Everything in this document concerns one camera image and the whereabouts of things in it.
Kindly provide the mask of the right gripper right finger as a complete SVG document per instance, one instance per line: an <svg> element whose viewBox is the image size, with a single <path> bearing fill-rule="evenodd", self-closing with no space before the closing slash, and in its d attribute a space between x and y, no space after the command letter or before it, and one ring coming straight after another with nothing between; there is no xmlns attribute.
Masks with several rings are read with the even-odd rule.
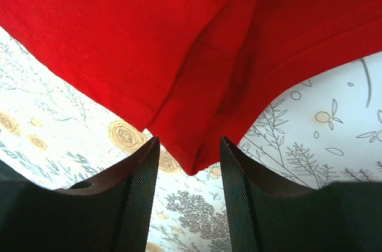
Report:
<svg viewBox="0 0 382 252"><path fill-rule="evenodd" d="M228 138L220 164L233 251L380 251L381 183L294 183Z"/></svg>

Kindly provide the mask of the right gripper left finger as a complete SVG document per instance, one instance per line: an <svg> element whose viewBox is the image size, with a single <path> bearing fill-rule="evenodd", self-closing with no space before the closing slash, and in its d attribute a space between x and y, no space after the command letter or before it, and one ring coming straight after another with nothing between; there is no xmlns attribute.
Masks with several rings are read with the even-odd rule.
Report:
<svg viewBox="0 0 382 252"><path fill-rule="evenodd" d="M144 251L160 142L68 189L42 188L1 164L2 251Z"/></svg>

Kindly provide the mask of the red t shirt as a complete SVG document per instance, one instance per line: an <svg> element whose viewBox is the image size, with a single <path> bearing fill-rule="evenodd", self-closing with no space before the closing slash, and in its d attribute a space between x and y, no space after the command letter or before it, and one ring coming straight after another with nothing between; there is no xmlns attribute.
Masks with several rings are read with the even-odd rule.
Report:
<svg viewBox="0 0 382 252"><path fill-rule="evenodd" d="M190 175L305 79L381 51L381 0L1 0L42 64Z"/></svg>

